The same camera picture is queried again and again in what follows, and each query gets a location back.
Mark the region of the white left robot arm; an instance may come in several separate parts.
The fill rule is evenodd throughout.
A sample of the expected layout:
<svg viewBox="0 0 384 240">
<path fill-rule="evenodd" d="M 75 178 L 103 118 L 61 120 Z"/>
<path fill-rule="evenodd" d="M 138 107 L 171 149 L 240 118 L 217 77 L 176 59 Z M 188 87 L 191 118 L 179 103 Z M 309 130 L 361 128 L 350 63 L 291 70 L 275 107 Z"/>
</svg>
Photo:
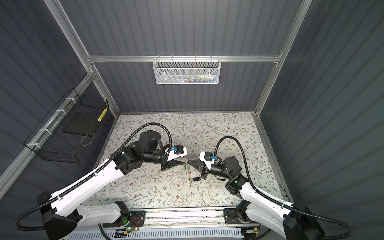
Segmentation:
<svg viewBox="0 0 384 240">
<path fill-rule="evenodd" d="M 187 155 L 182 145 L 163 145 L 161 135 L 156 131 L 140 134 L 139 140 L 116 151 L 103 164 L 50 197 L 40 195 L 40 203 L 53 198 L 56 201 L 41 210 L 44 230 L 50 240 L 59 240 L 74 230 L 90 225 L 106 224 L 123 227 L 128 231 L 140 226 L 140 221 L 132 217 L 129 208 L 122 201 L 104 206 L 85 206 L 83 202 L 109 183 L 120 179 L 143 163 L 161 164 L 164 171 L 182 164 L 177 159 Z"/>
</svg>

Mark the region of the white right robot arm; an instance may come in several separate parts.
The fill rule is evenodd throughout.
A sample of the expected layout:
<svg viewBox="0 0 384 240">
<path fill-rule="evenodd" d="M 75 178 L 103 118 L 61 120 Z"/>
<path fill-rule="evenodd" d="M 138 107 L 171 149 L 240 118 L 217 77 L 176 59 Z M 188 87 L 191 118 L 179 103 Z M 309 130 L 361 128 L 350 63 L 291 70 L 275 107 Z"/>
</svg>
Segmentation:
<svg viewBox="0 0 384 240">
<path fill-rule="evenodd" d="M 189 165 L 201 173 L 205 179 L 208 174 L 228 179 L 225 187 L 232 195 L 242 199 L 237 206 L 241 222 L 257 222 L 279 234 L 285 240 L 321 240 L 325 232 L 318 221 L 308 215 L 289 210 L 293 204 L 280 200 L 262 190 L 254 189 L 250 181 L 241 174 L 241 166 L 235 157 L 224 161 L 191 160 Z"/>
</svg>

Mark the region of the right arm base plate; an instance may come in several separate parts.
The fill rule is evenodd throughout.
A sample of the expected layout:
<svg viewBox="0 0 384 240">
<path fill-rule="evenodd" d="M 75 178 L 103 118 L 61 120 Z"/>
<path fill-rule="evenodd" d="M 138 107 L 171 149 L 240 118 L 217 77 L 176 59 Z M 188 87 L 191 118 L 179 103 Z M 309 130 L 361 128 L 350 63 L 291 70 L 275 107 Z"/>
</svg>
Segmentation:
<svg viewBox="0 0 384 240">
<path fill-rule="evenodd" d="M 258 222 L 248 219 L 248 217 L 237 208 L 224 208 L 223 215 L 226 224 L 258 224 Z"/>
</svg>

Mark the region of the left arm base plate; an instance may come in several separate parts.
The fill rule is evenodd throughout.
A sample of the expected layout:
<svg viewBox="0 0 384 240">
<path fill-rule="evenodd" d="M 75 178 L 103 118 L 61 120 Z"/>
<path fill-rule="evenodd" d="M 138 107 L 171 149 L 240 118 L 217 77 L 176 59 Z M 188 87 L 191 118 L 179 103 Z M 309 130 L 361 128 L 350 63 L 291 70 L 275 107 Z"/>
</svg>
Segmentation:
<svg viewBox="0 0 384 240">
<path fill-rule="evenodd" d="M 130 211 L 129 214 L 122 214 L 114 223 L 104 223 L 103 228 L 139 228 L 144 226 L 146 211 Z"/>
</svg>

